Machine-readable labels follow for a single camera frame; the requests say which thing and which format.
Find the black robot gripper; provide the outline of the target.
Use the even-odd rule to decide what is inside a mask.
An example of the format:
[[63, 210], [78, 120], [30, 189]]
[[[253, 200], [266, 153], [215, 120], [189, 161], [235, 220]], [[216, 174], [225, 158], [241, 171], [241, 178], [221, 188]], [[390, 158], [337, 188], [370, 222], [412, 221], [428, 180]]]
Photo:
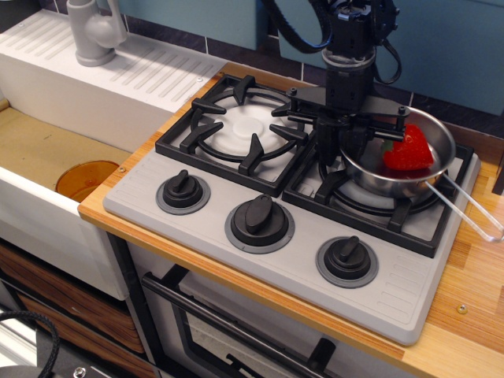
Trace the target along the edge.
[[379, 136], [401, 141], [410, 112], [379, 95], [374, 88], [373, 67], [345, 70], [328, 68], [323, 87], [292, 88], [287, 96], [292, 120], [311, 122], [316, 130], [320, 161], [334, 164], [340, 150], [358, 160], [369, 140]]

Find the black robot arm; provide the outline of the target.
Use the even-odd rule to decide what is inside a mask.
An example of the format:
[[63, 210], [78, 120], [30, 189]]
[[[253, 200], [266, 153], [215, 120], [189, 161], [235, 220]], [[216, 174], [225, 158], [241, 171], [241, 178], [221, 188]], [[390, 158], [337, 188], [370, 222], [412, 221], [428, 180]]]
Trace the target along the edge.
[[361, 155], [375, 136], [403, 139], [410, 111], [380, 97], [374, 88], [375, 82], [383, 82], [376, 67], [377, 47], [398, 57], [387, 40], [397, 28], [399, 13], [392, 1], [311, 1], [321, 28], [318, 44], [302, 38], [274, 1], [263, 5], [291, 46], [304, 54], [321, 53], [326, 64], [323, 87], [290, 89], [287, 93], [291, 101], [287, 114], [313, 123], [322, 164], [334, 163], [345, 138], [356, 155]]

